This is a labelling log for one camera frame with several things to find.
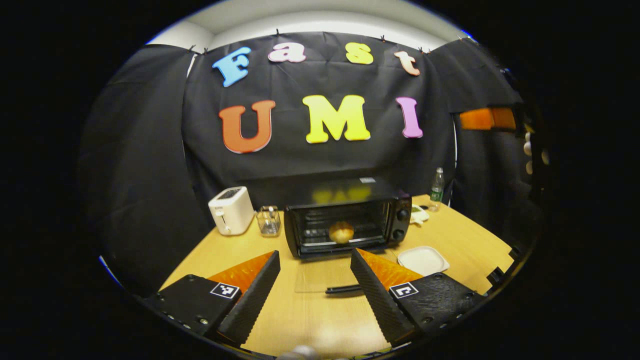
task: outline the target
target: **orange object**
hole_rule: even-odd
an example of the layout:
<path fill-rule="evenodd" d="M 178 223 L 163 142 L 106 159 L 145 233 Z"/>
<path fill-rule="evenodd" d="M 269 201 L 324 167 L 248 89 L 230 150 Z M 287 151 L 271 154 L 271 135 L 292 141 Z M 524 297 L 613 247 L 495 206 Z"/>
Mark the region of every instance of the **orange object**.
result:
<path fill-rule="evenodd" d="M 483 108 L 460 114 L 460 123 L 466 130 L 491 130 L 516 128 L 513 111 L 510 108 Z"/>
<path fill-rule="evenodd" d="M 373 270 L 374 274 L 385 289 L 388 291 L 390 286 L 404 284 L 423 277 L 417 272 L 411 271 L 381 256 L 371 254 L 368 251 L 357 249 L 367 265 Z"/>
<path fill-rule="evenodd" d="M 210 276 L 208 279 L 239 287 L 242 291 L 242 297 L 272 254 L 273 251 L 257 256 Z"/>

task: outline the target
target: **white plate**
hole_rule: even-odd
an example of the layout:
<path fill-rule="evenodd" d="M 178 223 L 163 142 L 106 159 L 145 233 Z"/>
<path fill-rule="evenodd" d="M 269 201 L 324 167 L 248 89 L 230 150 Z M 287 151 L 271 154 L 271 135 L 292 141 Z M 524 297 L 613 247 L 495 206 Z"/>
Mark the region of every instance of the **white plate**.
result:
<path fill-rule="evenodd" d="M 398 263 L 422 276 L 443 272 L 449 268 L 447 260 L 429 246 L 418 246 L 401 252 L 398 255 Z"/>

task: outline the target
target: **wooden table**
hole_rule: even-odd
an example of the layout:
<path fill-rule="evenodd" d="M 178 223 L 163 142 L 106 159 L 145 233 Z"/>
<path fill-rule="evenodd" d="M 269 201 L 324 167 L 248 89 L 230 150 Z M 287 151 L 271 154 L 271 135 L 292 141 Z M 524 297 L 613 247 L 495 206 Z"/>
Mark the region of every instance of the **wooden table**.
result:
<path fill-rule="evenodd" d="M 413 203 L 428 205 L 429 196 L 413 197 Z M 405 239 L 398 247 L 387 249 L 385 257 L 418 246 L 433 247 L 450 264 L 445 274 L 484 294 L 491 288 L 486 276 L 496 267 L 505 272 L 512 264 L 511 247 L 445 204 L 440 211 L 428 213 L 429 220 L 420 226 L 409 225 Z M 222 236 L 213 229 L 162 288 L 187 274 L 209 277 L 272 250 L 280 252 L 281 271 L 243 348 L 279 356 L 304 344 L 314 347 L 322 358 L 336 359 L 390 346 L 364 295 L 331 298 L 319 291 L 324 286 L 321 283 L 304 288 L 305 276 L 315 282 L 333 279 L 333 286 L 357 284 L 349 269 L 350 258 L 301 263 L 291 255 L 284 230 L 276 238 L 264 238 L 255 218 L 242 235 Z"/>

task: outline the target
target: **toaster oven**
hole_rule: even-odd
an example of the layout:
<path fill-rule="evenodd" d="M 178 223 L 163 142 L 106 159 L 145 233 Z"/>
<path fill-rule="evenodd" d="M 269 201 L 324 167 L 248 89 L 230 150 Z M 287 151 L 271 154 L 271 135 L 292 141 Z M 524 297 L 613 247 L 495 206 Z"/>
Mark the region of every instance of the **toaster oven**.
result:
<path fill-rule="evenodd" d="M 382 178 L 309 183 L 291 190 L 298 199 L 306 199 L 284 207 L 285 236 L 295 258 L 349 255 L 355 247 L 393 247 L 407 232 L 411 196 Z M 332 231 L 340 224 L 348 227 L 348 238 L 337 240 Z"/>

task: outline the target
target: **water bottle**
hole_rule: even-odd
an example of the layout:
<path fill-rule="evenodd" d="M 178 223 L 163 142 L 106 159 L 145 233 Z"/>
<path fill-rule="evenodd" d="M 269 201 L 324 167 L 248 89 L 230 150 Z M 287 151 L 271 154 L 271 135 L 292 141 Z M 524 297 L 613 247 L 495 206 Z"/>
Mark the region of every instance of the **water bottle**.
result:
<path fill-rule="evenodd" d="M 444 175 L 442 174 L 442 168 L 439 167 L 436 169 L 436 176 L 431 183 L 431 205 L 429 210 L 438 211 L 442 201 L 442 193 L 444 193 Z"/>

